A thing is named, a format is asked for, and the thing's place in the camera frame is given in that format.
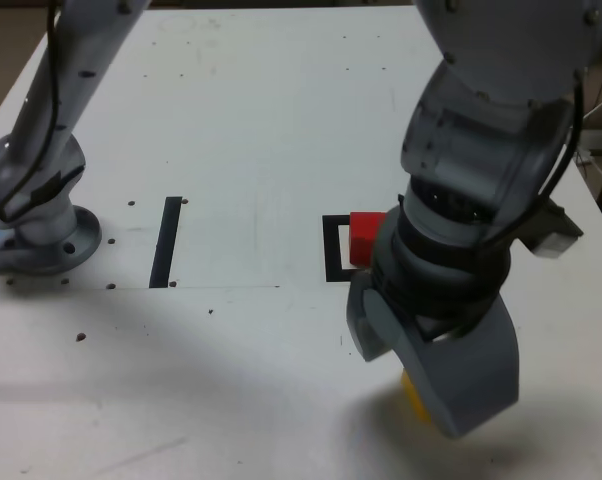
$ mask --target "screw hole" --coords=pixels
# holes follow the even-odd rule
[[[596,8],[591,8],[587,12],[585,12],[585,23],[588,25],[596,25],[599,22],[599,10]]]
[[[450,65],[454,65],[457,59],[450,52],[445,52],[443,54],[443,59],[448,62]]]
[[[119,0],[119,4],[117,5],[117,12],[119,15],[130,15],[132,13],[132,9],[126,0]]]
[[[459,9],[459,0],[445,0],[445,9],[450,13],[456,13]]]

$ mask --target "black tape strip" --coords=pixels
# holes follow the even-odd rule
[[[167,288],[168,286],[174,242],[177,239],[177,229],[179,227],[181,199],[182,197],[166,197],[165,199],[159,238],[157,248],[154,251],[152,273],[150,274],[150,288]]]
[[[323,215],[323,254],[326,282],[349,282],[357,268],[343,269],[339,226],[350,225],[350,215]]]

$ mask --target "black tape outline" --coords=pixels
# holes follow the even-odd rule
[[[325,281],[349,282],[358,268],[343,268],[341,264],[341,244],[339,227],[350,225],[350,215],[323,215],[323,256],[325,260]]]

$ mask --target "red block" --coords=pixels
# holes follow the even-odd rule
[[[384,218],[384,212],[350,213],[350,263],[352,265],[363,268],[371,265],[372,246]]]

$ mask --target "floor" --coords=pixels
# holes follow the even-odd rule
[[[0,105],[44,32],[44,10],[0,9]]]
[[[38,8],[0,9],[0,105],[12,87],[45,32],[45,10]],[[602,62],[590,69],[586,82],[586,101],[594,105],[596,97],[602,98]],[[602,128],[602,109],[594,116],[589,128]],[[593,194],[598,195],[602,177],[592,167],[582,169],[582,174]]]

